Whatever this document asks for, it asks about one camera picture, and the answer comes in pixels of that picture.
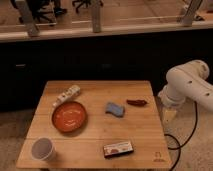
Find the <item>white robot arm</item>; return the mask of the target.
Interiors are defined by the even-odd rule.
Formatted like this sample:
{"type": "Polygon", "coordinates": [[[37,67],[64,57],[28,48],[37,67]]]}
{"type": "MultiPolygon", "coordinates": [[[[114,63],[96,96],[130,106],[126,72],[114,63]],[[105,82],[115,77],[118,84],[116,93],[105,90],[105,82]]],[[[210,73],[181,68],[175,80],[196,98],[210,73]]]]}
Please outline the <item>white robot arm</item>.
{"type": "Polygon", "coordinates": [[[209,74],[209,66],[202,60],[192,60],[168,70],[167,84],[158,93],[164,124],[176,116],[187,98],[213,112],[213,85],[206,81],[209,74]]]}

